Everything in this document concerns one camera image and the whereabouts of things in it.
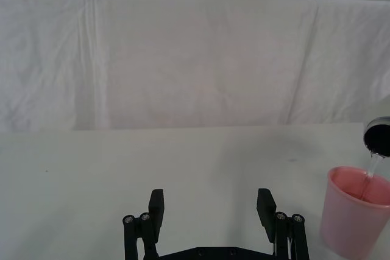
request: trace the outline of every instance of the white sheet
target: white sheet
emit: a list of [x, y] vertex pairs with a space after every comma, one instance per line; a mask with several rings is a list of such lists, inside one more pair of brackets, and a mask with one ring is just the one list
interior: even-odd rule
[[362, 121], [390, 4], [0, 0], [0, 131]]

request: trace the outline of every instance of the cup rim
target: cup rim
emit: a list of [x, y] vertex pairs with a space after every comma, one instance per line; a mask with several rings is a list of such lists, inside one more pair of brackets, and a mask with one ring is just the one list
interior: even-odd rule
[[[377, 208], [377, 209], [390, 209], [390, 204], [388, 205], [382, 205], [382, 204], [375, 204], [375, 203], [370, 203], [370, 202], [366, 202], [366, 201], [363, 201], [363, 200], [360, 200], [360, 199], [357, 199], [355, 198], [354, 196], [351, 196], [349, 195], [348, 193], [344, 192], [343, 190], [341, 190], [341, 188], [339, 186], [337, 186], [333, 181], [332, 181], [332, 178], [331, 178], [331, 174], [335, 173], [338, 169], [353, 169], [353, 170], [362, 170], [362, 171], [365, 171], [364, 169], [360, 168], [360, 167], [349, 167], [349, 166], [339, 166], [339, 167], [334, 167], [332, 169], [330, 169], [328, 171], [328, 183], [329, 185], [334, 189], [336, 190], [337, 192], [339, 192], [342, 196], [344, 196], [345, 198], [353, 201], [353, 202], [356, 202], [360, 205], [364, 205], [364, 206], [367, 206], [367, 207], [370, 207], [370, 208]], [[379, 175], [375, 175], [376, 177], [384, 180], [384, 181], [387, 181], [389, 182], [387, 179], [379, 176]]]

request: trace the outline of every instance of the screw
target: screw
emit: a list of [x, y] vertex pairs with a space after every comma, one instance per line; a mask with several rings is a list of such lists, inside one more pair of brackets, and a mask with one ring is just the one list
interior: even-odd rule
[[148, 219], [150, 219], [151, 217], [146, 213], [146, 214], [143, 214], [142, 216], [141, 216], [141, 219], [142, 220], [148, 220]]
[[294, 216], [294, 220], [297, 222], [303, 222], [302, 216]]
[[278, 219], [286, 219], [286, 217], [282, 214], [282, 213], [278, 213], [277, 215], [276, 215], [276, 217], [278, 218]]
[[132, 216], [128, 216], [124, 219], [124, 222], [125, 223], [129, 223], [129, 222], [132, 222], [133, 221], [133, 217]]

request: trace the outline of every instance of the plastic cup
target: plastic cup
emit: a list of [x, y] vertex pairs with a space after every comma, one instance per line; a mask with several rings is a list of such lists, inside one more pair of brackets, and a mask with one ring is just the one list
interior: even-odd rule
[[389, 181], [374, 175], [367, 183], [366, 171], [357, 167], [328, 172], [320, 234], [334, 252], [351, 260], [366, 259], [389, 218]]

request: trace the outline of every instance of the white table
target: white table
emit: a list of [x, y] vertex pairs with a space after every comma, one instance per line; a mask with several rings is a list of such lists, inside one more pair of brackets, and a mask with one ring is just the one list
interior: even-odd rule
[[[165, 192], [160, 255], [220, 245], [270, 253], [255, 209], [257, 189], [269, 188], [277, 210], [305, 216], [311, 259], [340, 259], [318, 236], [326, 173], [367, 166], [362, 132], [322, 124], [2, 134], [0, 259], [122, 260], [122, 217], [147, 211], [154, 188]], [[371, 259], [389, 258], [389, 236], [386, 227]]]

